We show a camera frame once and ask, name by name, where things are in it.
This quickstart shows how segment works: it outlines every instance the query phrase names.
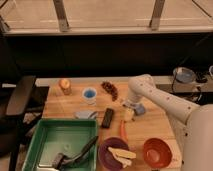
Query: wooden table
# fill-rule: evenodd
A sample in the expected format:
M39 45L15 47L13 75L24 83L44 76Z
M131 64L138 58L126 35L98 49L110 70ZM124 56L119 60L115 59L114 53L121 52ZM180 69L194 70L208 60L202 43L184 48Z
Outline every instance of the wooden table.
M119 94L115 102L111 100L111 96L101 87L101 82L72 83L72 94L68 96L63 94L58 85L51 86L43 118L74 118L74 113L76 111L94 110L99 113L97 121L100 125L106 108L110 107L115 110L115 115L110 129L99 129L98 143L101 143L109 137L119 137L120 121L125 111L125 108L121 105L121 100L126 97L127 82L113 82L113 84L118 88ZM85 87L96 88L98 92L96 105L92 106L84 102L82 90ZM172 162L163 170L179 171L181 166L181 153L164 110L145 98L142 98L142 103L146 107L146 114L143 116L136 116L134 122L126 123L128 145L130 150L137 154L137 159L133 160L133 165L131 167L127 167L124 170L150 171L151 169L149 166L143 161L142 146L148 138L158 137L168 143L173 153ZM106 169L98 162L97 170L103 171Z

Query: metal tool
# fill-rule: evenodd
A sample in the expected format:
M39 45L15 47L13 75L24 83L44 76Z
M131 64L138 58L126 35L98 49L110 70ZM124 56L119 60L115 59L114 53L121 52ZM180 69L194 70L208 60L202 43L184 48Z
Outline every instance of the metal tool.
M52 167L57 170L61 170L68 164L79 163L84 155L90 150L90 148L96 143L98 136L93 137L81 150L79 154L74 157L68 157L63 153L58 153L52 162Z

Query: glass panel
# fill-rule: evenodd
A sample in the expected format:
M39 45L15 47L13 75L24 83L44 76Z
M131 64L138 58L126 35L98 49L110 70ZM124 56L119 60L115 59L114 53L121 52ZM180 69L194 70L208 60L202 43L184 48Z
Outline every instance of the glass panel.
M160 26L213 26L213 20L191 0L166 0Z
M194 0L208 15L213 17L213 0Z
M52 0L9 0L0 14L11 29L58 28Z
M213 0L194 2L165 0L157 31L212 30ZM119 28L116 30L118 33L122 29L131 31L128 33L152 32L149 23L155 0L63 0L63 3L70 26L68 34L79 30L80 34L82 30L88 34L91 29L87 28L110 32L110 28L115 27ZM0 9L0 14L12 31L29 33L27 29L34 29L31 30L34 33L36 29L43 29L45 33L49 29L48 32L60 32L53 0L9 0Z
M155 0L64 0L70 27L149 26Z

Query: white cup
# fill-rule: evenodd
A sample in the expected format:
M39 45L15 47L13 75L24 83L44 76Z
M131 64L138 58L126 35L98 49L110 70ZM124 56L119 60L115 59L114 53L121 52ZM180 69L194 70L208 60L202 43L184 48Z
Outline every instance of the white cup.
M87 87L82 91L82 96L87 104L92 105L96 103L97 91L95 88Z

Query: yellow object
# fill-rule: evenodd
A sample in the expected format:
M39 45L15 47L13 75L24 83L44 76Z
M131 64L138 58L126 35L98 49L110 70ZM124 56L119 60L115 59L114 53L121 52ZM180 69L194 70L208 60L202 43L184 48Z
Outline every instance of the yellow object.
M114 153L112 153L112 155L115 158L115 160L119 161L123 165L123 168L132 165L132 161L131 160L123 158L123 157L118 157Z
M119 148L112 148L112 147L108 147L108 150L118 157L129 158L129 159L136 158L136 154L131 151L127 151L127 150L123 150Z
M124 113L124 121L126 122L132 121L134 114L135 114L134 110L126 108Z

